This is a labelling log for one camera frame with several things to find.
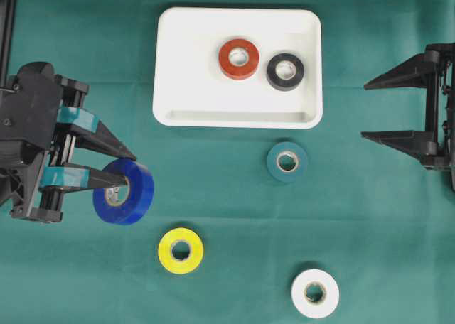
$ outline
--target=electrical tape roll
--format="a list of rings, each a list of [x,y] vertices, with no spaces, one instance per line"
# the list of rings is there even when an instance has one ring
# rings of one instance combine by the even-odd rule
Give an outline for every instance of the electrical tape roll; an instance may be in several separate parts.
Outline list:
[[[294,166],[286,169],[280,165],[281,158],[289,158]],[[294,182],[304,174],[308,166],[308,158],[305,150],[295,143],[283,141],[273,146],[267,155],[267,168],[277,180],[284,183]]]
[[[139,221],[150,208],[154,195],[154,180],[147,167],[128,158],[109,163],[103,171],[127,178],[129,191],[126,199],[118,205],[107,198],[106,188],[93,190],[93,205],[98,216],[109,223],[130,225]]]
[[[185,242],[190,253],[185,259],[177,259],[172,249],[179,242]],[[161,265],[174,274],[187,274],[194,271],[202,262],[204,245],[200,237],[188,228],[174,228],[167,232],[158,245],[158,258]]]
[[[308,296],[308,289],[318,286],[321,297],[318,300]],[[335,279],[320,269],[308,269],[300,273],[292,283],[291,298],[296,309],[306,317],[325,318],[332,314],[340,301],[340,290]]]
[[[280,65],[288,65],[294,74],[287,78],[282,78],[277,72]],[[305,75],[304,64],[298,57],[289,53],[280,53],[275,55],[267,65],[267,80],[273,88],[279,91],[291,91],[296,88]]]
[[[247,54],[245,63],[235,65],[230,60],[233,50],[240,48]],[[259,63],[259,51],[256,46],[243,38],[235,38],[226,42],[218,53],[218,62],[222,72],[231,79],[243,80],[251,77],[257,69]]]

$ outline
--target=yellow tape roll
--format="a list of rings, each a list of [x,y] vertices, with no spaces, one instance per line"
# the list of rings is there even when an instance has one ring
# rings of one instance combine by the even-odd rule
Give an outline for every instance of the yellow tape roll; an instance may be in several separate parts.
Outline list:
[[[186,259],[177,259],[172,249],[179,242],[185,242],[190,247],[190,254]],[[200,237],[187,228],[174,228],[167,232],[160,240],[158,258],[161,265],[171,273],[186,274],[199,266],[204,256],[204,246]]]

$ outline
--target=white tray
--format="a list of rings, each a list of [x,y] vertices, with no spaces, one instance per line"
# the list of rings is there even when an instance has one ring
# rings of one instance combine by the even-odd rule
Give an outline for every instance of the white tray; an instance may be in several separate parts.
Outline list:
[[[245,38],[259,50],[256,73],[226,77],[218,51]],[[305,76],[292,91],[267,81],[269,60],[295,54]],[[283,9],[169,8],[156,44],[153,113],[169,126],[310,129],[322,118],[321,22],[312,12]]]

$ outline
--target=table surface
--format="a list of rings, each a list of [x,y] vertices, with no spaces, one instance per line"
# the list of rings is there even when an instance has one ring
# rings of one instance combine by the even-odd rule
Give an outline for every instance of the table surface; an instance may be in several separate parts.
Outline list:
[[[332,274],[341,290],[321,323],[453,321],[447,176],[360,131],[423,129],[423,90],[366,92],[363,84],[428,43],[453,42],[454,2],[18,0],[9,72],[44,60],[90,84],[85,107],[149,167],[156,193],[146,216],[126,227],[99,220],[91,192],[68,195],[54,225],[12,220],[3,207],[1,322],[307,323],[290,285],[309,267]],[[151,113],[156,27],[176,5],[316,13],[321,123],[308,131],[159,124]],[[273,180],[265,164],[284,140],[309,156],[291,185]],[[73,161],[103,168],[111,158],[79,150]],[[178,226],[205,245],[203,263],[183,276],[157,257],[161,236]]]

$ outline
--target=tape roll hole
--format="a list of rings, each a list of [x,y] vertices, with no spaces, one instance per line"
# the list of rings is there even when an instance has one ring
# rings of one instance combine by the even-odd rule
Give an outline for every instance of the tape roll hole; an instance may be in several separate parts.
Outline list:
[[[291,61],[283,60],[275,67],[275,73],[282,80],[290,80],[296,76],[297,68]]]
[[[235,67],[245,66],[250,60],[248,52],[241,47],[235,47],[229,52],[229,62]]]
[[[123,205],[129,197],[129,179],[127,180],[126,185],[121,185],[118,187],[107,188],[105,190],[105,199],[108,205],[112,207],[120,207]]]
[[[326,298],[326,290],[320,283],[309,283],[305,288],[305,299],[312,304],[320,304]]]
[[[171,254],[175,260],[185,261],[191,254],[191,247],[187,241],[176,241],[171,246]]]
[[[277,156],[277,165],[281,171],[291,173],[299,167],[299,157],[292,151],[280,152]]]

